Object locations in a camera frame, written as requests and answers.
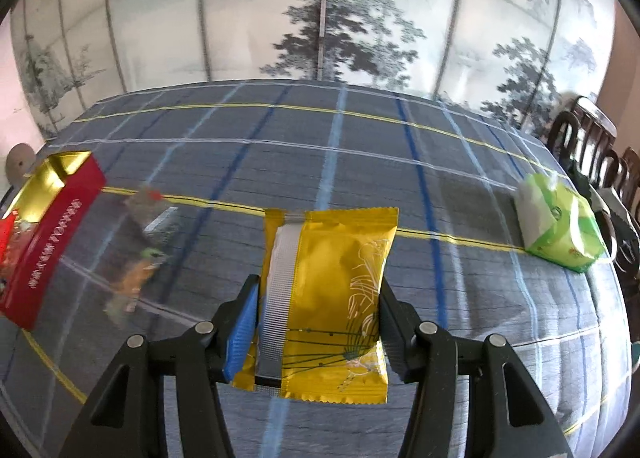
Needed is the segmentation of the grey speckled sesame cake block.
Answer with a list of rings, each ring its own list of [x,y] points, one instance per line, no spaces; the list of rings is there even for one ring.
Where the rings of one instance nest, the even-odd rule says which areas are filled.
[[[155,189],[142,187],[125,200],[125,207],[142,236],[152,243],[163,244],[178,233],[178,207]]]

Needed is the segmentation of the green white tissue pack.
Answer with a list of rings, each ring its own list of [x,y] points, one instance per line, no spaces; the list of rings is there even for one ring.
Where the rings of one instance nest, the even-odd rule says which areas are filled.
[[[528,174],[514,195],[524,249],[576,273],[605,253],[596,217],[586,198],[555,176]]]

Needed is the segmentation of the yellow foil snack packet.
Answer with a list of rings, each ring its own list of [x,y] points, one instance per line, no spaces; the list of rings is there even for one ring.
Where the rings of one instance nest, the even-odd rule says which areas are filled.
[[[396,207],[264,215],[257,327],[232,386],[305,402],[384,404],[378,307]]]

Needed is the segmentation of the grey plaid tablecloth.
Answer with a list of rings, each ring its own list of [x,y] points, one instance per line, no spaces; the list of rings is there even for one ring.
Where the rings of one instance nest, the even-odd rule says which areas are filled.
[[[40,155],[86,149],[106,186],[67,246],[36,326],[1,326],[1,400],[38,457],[61,449],[125,337],[173,337],[213,315],[262,266],[262,217],[397,207],[385,275],[398,299],[461,337],[503,334],[578,457],[599,456],[630,395],[629,329],[614,270],[585,274],[525,253],[512,193],[560,176],[536,138],[453,104],[344,85],[227,82],[97,102]],[[163,244],[125,200],[142,187],[178,207]],[[111,285],[146,248],[167,261],[118,328]]]

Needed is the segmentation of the round stone disc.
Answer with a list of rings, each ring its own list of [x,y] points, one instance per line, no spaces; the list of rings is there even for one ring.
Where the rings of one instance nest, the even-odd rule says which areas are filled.
[[[6,156],[6,178],[9,184],[20,185],[35,161],[35,151],[29,144],[16,144]]]

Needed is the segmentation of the painted folding screen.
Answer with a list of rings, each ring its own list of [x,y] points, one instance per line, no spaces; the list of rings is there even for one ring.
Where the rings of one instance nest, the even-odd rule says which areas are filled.
[[[434,98],[532,133],[596,97],[615,0],[16,0],[8,25],[46,134],[125,92],[249,78]]]

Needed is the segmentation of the dark wooden chair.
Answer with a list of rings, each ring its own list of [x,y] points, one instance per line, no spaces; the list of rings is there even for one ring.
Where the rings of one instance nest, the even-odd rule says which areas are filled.
[[[626,192],[639,184],[639,157],[614,150],[617,129],[588,97],[562,92],[546,145],[596,215],[623,293],[639,290],[639,225]]]

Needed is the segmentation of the clear orange snack packet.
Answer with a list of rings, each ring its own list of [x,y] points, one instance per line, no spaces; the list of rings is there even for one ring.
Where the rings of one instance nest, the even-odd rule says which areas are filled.
[[[143,286],[167,261],[167,255],[157,248],[144,249],[137,259],[128,263],[124,274],[111,285],[111,299],[105,303],[104,313],[118,328],[125,326],[134,312]]]

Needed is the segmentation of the red gold toffee tin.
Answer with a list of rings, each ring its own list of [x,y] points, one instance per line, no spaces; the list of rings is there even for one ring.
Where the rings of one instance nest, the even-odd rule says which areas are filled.
[[[1,218],[1,314],[34,328],[67,244],[105,186],[89,151],[49,155],[26,178]]]

